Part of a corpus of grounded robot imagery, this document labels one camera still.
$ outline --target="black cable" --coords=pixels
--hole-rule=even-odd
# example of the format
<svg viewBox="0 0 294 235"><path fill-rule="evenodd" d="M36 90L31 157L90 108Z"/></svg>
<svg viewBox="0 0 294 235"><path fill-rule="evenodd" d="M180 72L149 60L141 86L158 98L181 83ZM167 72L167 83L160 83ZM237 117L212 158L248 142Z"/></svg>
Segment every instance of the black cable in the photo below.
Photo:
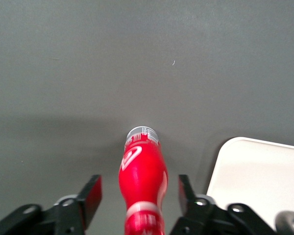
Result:
<svg viewBox="0 0 294 235"><path fill-rule="evenodd" d="M282 211L275 218L275 227L279 235L294 235L294 211Z"/></svg>

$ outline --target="white logo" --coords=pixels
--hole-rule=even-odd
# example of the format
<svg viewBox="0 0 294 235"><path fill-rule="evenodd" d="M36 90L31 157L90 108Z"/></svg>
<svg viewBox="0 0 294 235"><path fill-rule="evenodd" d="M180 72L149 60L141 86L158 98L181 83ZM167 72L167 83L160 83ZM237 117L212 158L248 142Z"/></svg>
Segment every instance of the white logo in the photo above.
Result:
<svg viewBox="0 0 294 235"><path fill-rule="evenodd" d="M143 231L142 235L152 235L152 231L146 232L146 230Z"/></svg>
<svg viewBox="0 0 294 235"><path fill-rule="evenodd" d="M142 152L142 147L140 146L135 146L132 147L130 150L128 150L122 159L121 162L121 168L122 171L124 171L128 165Z"/></svg>

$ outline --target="white tray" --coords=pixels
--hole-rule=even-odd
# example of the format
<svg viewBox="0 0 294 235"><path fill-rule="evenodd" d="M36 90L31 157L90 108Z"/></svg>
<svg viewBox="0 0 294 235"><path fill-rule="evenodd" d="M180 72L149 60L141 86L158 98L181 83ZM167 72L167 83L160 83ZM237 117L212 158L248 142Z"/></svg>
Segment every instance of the white tray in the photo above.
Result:
<svg viewBox="0 0 294 235"><path fill-rule="evenodd" d="M294 146L237 137L218 155L207 191L220 208L250 206L271 227L275 216L294 211Z"/></svg>

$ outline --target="gray table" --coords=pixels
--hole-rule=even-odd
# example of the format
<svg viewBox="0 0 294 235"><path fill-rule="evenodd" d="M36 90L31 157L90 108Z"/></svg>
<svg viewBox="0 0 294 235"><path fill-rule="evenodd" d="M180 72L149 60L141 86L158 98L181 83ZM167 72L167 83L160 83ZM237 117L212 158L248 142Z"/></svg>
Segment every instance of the gray table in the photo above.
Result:
<svg viewBox="0 0 294 235"><path fill-rule="evenodd" d="M160 137L170 183L205 192L229 138L294 145L294 0L0 1L0 218L103 175L88 234L121 234L127 132Z"/></svg>

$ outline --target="metal bolt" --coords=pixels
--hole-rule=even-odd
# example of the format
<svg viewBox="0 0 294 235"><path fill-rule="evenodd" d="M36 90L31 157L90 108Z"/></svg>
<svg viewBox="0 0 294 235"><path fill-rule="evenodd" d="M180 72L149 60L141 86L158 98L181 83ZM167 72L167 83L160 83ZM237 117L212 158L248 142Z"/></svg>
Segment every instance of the metal bolt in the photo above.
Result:
<svg viewBox="0 0 294 235"><path fill-rule="evenodd" d="M185 227L185 228L183 229L183 233L185 233L185 234L189 234L190 232L191 232L191 230L190 230L189 227Z"/></svg>
<svg viewBox="0 0 294 235"><path fill-rule="evenodd" d="M206 206L207 205L207 200L203 199L203 198L199 198L195 201L195 203L199 206Z"/></svg>
<svg viewBox="0 0 294 235"><path fill-rule="evenodd" d="M64 203L62 204L63 207L67 207L69 206L70 204L72 204L74 202L73 199L68 199L66 201L64 201Z"/></svg>
<svg viewBox="0 0 294 235"><path fill-rule="evenodd" d="M31 206L31 207L27 208L25 211L23 211L23 214L32 213L35 209L36 209L35 206Z"/></svg>
<svg viewBox="0 0 294 235"><path fill-rule="evenodd" d="M244 212L244 208L242 206L240 206L240 205L233 205L232 210L234 212Z"/></svg>

